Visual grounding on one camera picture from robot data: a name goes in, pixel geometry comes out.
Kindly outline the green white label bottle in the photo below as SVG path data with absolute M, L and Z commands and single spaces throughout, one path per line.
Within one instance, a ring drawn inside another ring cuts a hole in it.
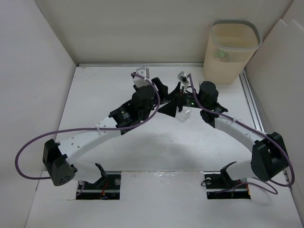
M 176 118 L 180 121 L 180 122 L 185 122 L 187 121 L 190 116 L 191 116 L 192 110 L 188 107 L 183 107 L 182 111 L 177 111 L 176 112 Z

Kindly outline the green plastic soda bottle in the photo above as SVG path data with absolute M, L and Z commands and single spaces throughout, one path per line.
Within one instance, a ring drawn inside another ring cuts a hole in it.
M 229 62 L 230 61 L 229 53 L 224 50 L 218 49 L 218 48 L 213 49 L 212 57 L 216 61 L 219 61 L 219 62 Z

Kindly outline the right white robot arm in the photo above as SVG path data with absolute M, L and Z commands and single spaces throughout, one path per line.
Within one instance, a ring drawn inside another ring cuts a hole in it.
M 200 116 L 211 127 L 223 131 L 245 146 L 251 158 L 243 162 L 233 161 L 220 170 L 220 183 L 231 187 L 242 178 L 258 178 L 270 181 L 274 176 L 289 167 L 283 138 L 278 133 L 266 134 L 250 128 L 228 115 L 228 110 L 218 102 L 219 92 L 214 83 L 205 81 L 199 91 L 189 92 L 189 85 L 177 85 L 169 93 L 167 86 L 156 83 L 165 106 L 159 112 L 175 117 L 183 107 L 201 108 Z

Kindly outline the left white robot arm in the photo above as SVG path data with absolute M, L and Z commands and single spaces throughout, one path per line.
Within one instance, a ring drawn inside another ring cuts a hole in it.
M 98 171 L 93 171 L 76 165 L 76 161 L 95 147 L 151 120 L 160 106 L 169 101 L 168 87 L 159 78 L 149 80 L 134 74 L 133 83 L 132 98 L 111 111 L 96 127 L 80 130 L 79 134 L 61 142 L 49 140 L 44 144 L 42 161 L 54 186 L 75 179 L 87 181 L 95 188 L 103 187 L 106 174 L 99 163 L 94 164 Z

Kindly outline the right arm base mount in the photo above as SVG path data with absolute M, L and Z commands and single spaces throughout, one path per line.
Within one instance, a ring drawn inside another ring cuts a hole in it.
M 235 200 L 246 199 L 250 200 L 250 192 L 247 185 L 238 186 L 240 180 L 232 180 L 226 169 L 236 162 L 231 162 L 224 166 L 220 171 L 204 172 L 204 180 L 201 183 L 202 187 L 206 188 L 207 199 L 209 200 Z

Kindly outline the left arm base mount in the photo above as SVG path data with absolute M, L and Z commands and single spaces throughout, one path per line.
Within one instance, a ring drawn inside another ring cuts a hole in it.
M 97 177 L 93 183 L 79 181 L 76 191 L 77 200 L 119 200 L 121 186 L 120 171 L 105 171 L 96 163 Z

